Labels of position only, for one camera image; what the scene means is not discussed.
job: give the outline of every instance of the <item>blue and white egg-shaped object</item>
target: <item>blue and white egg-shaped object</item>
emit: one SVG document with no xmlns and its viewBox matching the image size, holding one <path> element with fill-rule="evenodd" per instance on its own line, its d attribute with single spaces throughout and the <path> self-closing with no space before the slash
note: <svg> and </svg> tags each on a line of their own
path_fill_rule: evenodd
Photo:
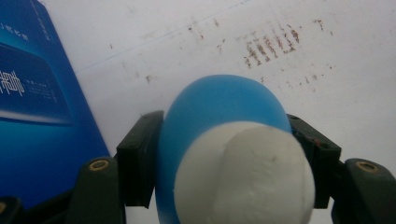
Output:
<svg viewBox="0 0 396 224">
<path fill-rule="evenodd" d="M 204 77 L 174 101 L 157 155 L 161 223 L 307 223 L 314 180 L 285 111 L 260 83 Z"/>
</svg>

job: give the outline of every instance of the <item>dirt mark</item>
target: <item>dirt mark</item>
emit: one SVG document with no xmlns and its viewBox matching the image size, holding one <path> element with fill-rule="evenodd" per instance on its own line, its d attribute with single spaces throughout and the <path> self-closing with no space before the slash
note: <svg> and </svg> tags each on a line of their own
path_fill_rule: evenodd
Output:
<svg viewBox="0 0 396 224">
<path fill-rule="evenodd" d="M 323 31 L 323 21 L 322 20 L 314 20 L 314 23 L 319 24 L 320 30 Z"/>
<path fill-rule="evenodd" d="M 253 49 L 252 45 L 252 42 L 247 42 L 247 51 L 249 52 L 248 57 L 252 57 L 257 62 L 257 65 L 261 65 L 262 61 L 260 61 L 259 56 L 257 56 L 257 52 Z"/>
<path fill-rule="evenodd" d="M 222 44 L 224 44 L 224 43 L 225 43 L 225 39 L 223 39 L 223 40 L 221 41 L 221 44 L 218 45 L 219 54 L 222 53 Z"/>
<path fill-rule="evenodd" d="M 198 25 L 196 20 L 193 20 L 193 23 L 189 26 L 188 30 L 192 34 L 195 34 L 197 43 L 205 39 L 204 30 Z"/>
<path fill-rule="evenodd" d="M 215 23 L 216 27 L 219 27 L 219 22 L 216 19 L 213 19 L 213 22 Z"/>
<path fill-rule="evenodd" d="M 272 33 L 254 31 L 246 35 L 248 55 L 244 57 L 248 68 L 252 67 L 251 61 L 261 65 L 262 61 L 270 62 L 277 59 L 282 53 L 288 54 L 296 50 L 301 39 L 295 29 L 289 24 L 277 28 L 273 27 Z"/>
<path fill-rule="evenodd" d="M 148 76 L 146 76 L 146 81 L 148 82 L 148 84 L 149 84 L 152 80 L 154 80 L 154 79 L 157 79 L 157 77 L 155 77 L 155 76 L 153 76 L 153 75 L 148 75 Z"/>
<path fill-rule="evenodd" d="M 294 89 L 293 86 L 291 86 L 291 83 L 289 81 L 287 81 L 286 84 L 288 84 L 289 88 L 291 88 L 292 90 Z"/>
</svg>

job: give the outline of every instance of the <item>black plastic part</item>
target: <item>black plastic part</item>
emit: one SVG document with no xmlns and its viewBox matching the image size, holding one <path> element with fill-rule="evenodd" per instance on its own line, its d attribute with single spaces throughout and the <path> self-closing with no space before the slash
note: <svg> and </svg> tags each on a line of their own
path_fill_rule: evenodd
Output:
<svg viewBox="0 0 396 224">
<path fill-rule="evenodd" d="M 1 224 L 22 224 L 25 221 L 23 206 L 19 198 L 0 197 Z"/>
<path fill-rule="evenodd" d="M 343 188 L 334 195 L 335 224 L 396 223 L 396 180 L 385 167 L 362 159 L 347 160 Z"/>
<path fill-rule="evenodd" d="M 162 124 L 162 111 L 144 115 L 117 146 L 122 196 L 127 206 L 149 208 Z"/>
<path fill-rule="evenodd" d="M 327 208 L 341 148 L 302 119 L 288 115 L 292 133 L 304 149 L 315 178 L 315 208 Z"/>
<path fill-rule="evenodd" d="M 69 190 L 27 210 L 29 224 L 63 224 L 71 196 L 72 190 Z"/>
<path fill-rule="evenodd" d="M 126 223 L 115 159 L 97 158 L 81 167 L 65 223 Z"/>
</svg>

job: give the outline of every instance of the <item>white rounded cap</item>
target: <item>white rounded cap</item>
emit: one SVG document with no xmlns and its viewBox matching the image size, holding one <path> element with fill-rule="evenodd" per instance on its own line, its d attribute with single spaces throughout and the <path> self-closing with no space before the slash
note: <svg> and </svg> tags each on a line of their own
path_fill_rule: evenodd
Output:
<svg viewBox="0 0 396 224">
<path fill-rule="evenodd" d="M 300 144 L 260 123 L 232 122 L 203 133 L 177 170 L 182 224 L 308 223 L 314 199 Z"/>
</svg>

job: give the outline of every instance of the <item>blue book cover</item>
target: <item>blue book cover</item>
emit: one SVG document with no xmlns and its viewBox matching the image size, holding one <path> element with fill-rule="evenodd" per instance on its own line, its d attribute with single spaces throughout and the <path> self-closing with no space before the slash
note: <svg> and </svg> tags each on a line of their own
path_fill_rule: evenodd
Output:
<svg viewBox="0 0 396 224">
<path fill-rule="evenodd" d="M 46 9 L 0 2 L 0 196 L 26 208 L 73 188 L 108 151 Z"/>
</svg>

